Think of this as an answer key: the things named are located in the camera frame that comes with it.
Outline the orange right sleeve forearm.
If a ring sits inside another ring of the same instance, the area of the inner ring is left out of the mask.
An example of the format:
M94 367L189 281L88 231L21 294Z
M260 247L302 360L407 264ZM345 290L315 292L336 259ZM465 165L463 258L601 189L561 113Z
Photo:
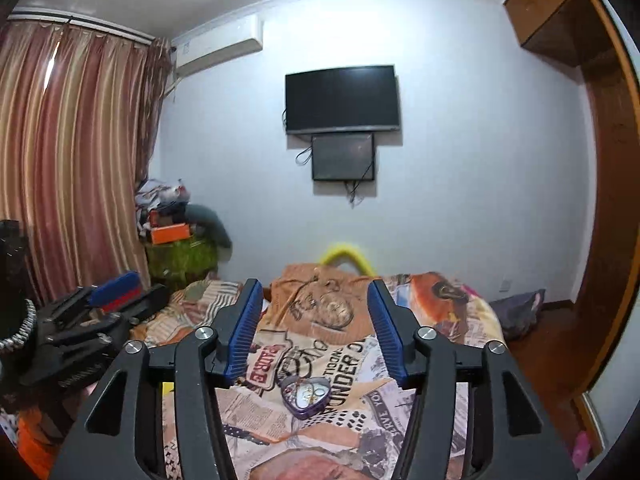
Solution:
M17 414L17 452L38 479L47 479L74 422L74 411L54 402L24 408Z

